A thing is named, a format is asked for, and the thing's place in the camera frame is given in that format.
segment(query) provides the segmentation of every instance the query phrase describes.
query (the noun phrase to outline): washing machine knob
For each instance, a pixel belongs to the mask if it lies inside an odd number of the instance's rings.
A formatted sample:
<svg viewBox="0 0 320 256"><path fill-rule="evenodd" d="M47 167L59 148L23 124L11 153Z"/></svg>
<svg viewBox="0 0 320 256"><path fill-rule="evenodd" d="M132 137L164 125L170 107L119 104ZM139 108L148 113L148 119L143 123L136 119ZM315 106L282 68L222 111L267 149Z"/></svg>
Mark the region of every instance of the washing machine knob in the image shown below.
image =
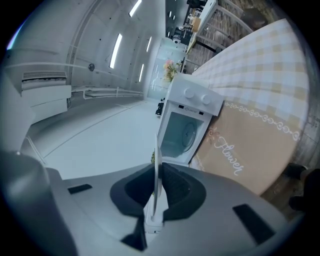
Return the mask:
<svg viewBox="0 0 320 256"><path fill-rule="evenodd" d="M191 99L193 96L195 96L195 93L191 88L187 88L187 89L184 90L184 96L187 99Z"/></svg>
<svg viewBox="0 0 320 256"><path fill-rule="evenodd" d="M211 102L211 99L208 95L205 94L201 97L201 101L204 105L208 105Z"/></svg>

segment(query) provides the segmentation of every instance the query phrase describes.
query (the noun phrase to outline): checkered fabric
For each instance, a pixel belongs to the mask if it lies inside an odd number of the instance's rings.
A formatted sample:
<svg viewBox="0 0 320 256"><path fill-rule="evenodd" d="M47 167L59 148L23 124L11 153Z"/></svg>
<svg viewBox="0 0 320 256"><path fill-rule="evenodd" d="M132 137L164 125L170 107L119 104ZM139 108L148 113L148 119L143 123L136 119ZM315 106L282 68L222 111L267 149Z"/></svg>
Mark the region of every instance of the checkered fabric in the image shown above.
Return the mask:
<svg viewBox="0 0 320 256"><path fill-rule="evenodd" d="M309 79L305 56L286 19L247 35L192 75L206 80L227 101L267 111L304 128Z"/></svg>

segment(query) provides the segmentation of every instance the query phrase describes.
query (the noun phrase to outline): decorative border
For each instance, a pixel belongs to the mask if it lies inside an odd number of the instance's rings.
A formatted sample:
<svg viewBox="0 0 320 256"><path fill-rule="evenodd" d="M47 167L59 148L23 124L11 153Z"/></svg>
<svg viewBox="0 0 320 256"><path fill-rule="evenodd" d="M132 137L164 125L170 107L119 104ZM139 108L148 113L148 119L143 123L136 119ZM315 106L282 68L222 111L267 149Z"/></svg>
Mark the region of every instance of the decorative border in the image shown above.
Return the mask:
<svg viewBox="0 0 320 256"><path fill-rule="evenodd" d="M275 122L273 118L269 117L268 115L261 115L257 111L254 111L253 109L249 110L244 106L237 106L233 103L224 102L224 105L231 108L231 109L238 109L240 112L249 113L250 116L255 118L262 118L264 122L267 122L270 125L276 125L277 129L279 131L283 131L285 134L291 134L292 138L295 142L299 141L301 139L300 133L298 131L292 132L288 126L284 125L283 122Z"/></svg>

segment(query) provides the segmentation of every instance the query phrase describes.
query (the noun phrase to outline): white knob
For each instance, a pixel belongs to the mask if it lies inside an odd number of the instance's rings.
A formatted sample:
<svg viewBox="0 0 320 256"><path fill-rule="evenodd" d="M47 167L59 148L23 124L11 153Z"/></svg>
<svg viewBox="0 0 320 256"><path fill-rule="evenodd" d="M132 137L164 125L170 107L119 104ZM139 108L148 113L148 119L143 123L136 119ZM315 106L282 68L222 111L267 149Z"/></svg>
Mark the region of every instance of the white knob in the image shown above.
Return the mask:
<svg viewBox="0 0 320 256"><path fill-rule="evenodd" d="M184 90L184 96L188 99L191 99L193 96L195 96L195 93L192 89L187 88Z"/></svg>
<svg viewBox="0 0 320 256"><path fill-rule="evenodd" d="M205 94L201 97L201 101L203 104L208 105L211 102L211 99L208 95Z"/></svg>

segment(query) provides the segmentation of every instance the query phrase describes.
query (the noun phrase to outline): toy washing machine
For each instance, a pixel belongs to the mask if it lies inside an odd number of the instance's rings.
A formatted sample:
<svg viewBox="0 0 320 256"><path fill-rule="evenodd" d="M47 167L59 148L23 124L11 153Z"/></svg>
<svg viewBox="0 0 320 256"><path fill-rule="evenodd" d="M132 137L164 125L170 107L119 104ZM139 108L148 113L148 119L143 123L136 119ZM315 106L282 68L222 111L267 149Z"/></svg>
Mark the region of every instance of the toy washing machine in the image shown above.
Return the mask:
<svg viewBox="0 0 320 256"><path fill-rule="evenodd" d="M171 82L157 134L163 162L188 166L223 96L178 73Z"/></svg>

